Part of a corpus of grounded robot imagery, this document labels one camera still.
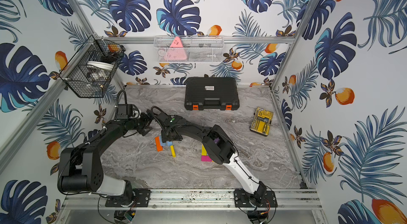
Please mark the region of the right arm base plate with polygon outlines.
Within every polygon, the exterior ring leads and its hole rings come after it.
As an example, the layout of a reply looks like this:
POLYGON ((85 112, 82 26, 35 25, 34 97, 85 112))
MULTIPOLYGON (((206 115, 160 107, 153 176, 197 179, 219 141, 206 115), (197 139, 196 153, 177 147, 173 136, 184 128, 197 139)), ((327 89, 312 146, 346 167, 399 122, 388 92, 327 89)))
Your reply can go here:
POLYGON ((237 208, 276 208, 278 207, 275 192, 267 190, 263 196, 250 194, 243 189, 235 189, 233 192, 235 207, 237 208))

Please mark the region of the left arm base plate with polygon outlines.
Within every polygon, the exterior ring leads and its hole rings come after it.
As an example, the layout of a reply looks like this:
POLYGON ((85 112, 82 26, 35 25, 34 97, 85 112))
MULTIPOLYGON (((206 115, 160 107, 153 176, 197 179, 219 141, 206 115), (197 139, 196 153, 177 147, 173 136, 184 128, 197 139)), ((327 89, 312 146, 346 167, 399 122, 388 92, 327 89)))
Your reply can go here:
POLYGON ((149 205, 151 190, 133 189, 121 196, 108 196, 105 206, 108 208, 147 208, 149 205))

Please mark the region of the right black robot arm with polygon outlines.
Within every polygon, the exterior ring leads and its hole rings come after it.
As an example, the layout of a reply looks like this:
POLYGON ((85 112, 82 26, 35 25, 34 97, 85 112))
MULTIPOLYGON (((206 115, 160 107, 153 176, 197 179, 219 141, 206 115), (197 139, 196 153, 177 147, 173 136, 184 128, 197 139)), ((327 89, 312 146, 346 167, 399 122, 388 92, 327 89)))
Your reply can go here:
POLYGON ((164 142, 181 141, 183 136, 201 142, 211 160, 225 166, 240 182, 252 204, 262 204, 267 187, 243 164, 236 145, 219 125, 206 127, 165 112, 153 113, 153 118, 162 129, 161 137, 164 142))

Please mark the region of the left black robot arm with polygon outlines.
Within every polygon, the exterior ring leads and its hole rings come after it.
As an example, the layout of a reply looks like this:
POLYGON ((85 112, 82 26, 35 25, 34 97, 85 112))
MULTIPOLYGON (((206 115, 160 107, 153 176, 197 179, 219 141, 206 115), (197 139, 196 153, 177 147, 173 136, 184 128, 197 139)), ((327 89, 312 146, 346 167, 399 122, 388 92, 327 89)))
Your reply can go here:
POLYGON ((141 113, 137 118, 111 120, 91 139, 74 148, 65 148, 60 154, 57 188, 60 193, 72 195, 93 193, 104 196, 131 194, 131 186, 122 179, 109 177, 103 171, 102 154, 128 131, 146 135, 153 118, 141 113))

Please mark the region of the magenta block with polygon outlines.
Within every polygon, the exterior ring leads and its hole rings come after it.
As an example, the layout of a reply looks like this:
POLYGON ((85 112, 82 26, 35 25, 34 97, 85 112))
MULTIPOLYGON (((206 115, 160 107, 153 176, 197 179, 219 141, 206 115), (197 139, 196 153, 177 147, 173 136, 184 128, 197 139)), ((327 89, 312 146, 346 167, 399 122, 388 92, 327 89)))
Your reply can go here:
POLYGON ((209 156, 201 156, 201 161, 212 162, 212 159, 209 156))

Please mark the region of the small yellow block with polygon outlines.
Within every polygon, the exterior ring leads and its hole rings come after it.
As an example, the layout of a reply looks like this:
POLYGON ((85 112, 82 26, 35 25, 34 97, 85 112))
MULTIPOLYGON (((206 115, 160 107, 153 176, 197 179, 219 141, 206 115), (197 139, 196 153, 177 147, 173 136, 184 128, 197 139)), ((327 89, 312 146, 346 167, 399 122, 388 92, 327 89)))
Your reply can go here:
POLYGON ((170 146, 170 150, 171 150, 172 157, 176 158, 176 152, 175 152, 175 149, 174 149, 173 145, 170 146))

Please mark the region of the long yellow block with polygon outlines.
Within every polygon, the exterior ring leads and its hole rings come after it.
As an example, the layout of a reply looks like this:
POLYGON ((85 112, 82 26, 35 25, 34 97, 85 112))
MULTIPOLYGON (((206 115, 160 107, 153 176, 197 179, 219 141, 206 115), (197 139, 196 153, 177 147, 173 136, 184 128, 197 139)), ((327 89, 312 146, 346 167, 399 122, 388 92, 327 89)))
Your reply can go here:
POLYGON ((202 156, 207 156, 207 151, 206 151, 204 146, 202 146, 201 155, 202 156))

